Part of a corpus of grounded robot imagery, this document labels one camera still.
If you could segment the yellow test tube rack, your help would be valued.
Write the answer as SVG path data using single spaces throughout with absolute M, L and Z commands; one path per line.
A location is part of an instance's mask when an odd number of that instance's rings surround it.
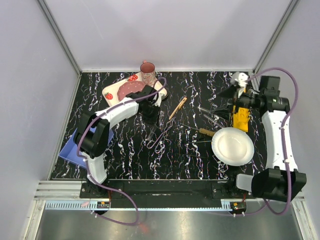
M 233 107 L 232 126 L 245 133 L 249 131 L 250 110 L 248 108 L 239 107 L 236 112 L 236 107 Z

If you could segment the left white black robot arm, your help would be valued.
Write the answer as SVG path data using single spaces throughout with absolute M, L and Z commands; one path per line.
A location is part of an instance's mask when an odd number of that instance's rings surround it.
M 76 155 L 82 159 L 87 170 L 87 178 L 93 184 L 90 192 L 97 198 L 108 193 L 104 181 L 107 173 L 103 153 L 109 144 L 110 131 L 120 122 L 138 113 L 150 124 L 156 123 L 162 94 L 152 86 L 145 85 L 141 91 L 127 94 L 119 103 L 96 113 L 84 113 L 73 137 Z

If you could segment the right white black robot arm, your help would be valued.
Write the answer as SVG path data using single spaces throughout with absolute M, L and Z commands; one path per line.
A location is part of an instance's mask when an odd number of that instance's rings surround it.
M 254 198 L 291 202 L 307 183 L 305 173 L 299 172 L 290 138 L 290 114 L 293 107 L 289 100 L 280 97 L 280 78 L 262 76 L 258 93 L 245 91 L 248 75 L 236 72 L 231 86 L 219 93 L 232 100 L 234 113 L 241 108 L 259 112 L 266 137 L 266 166 L 256 175 L 235 174 L 227 183 L 228 195 L 239 198 L 251 193 Z M 214 155 L 229 166 L 242 166 L 253 158 L 254 144 L 250 137 L 236 127 L 224 127 L 212 137 Z

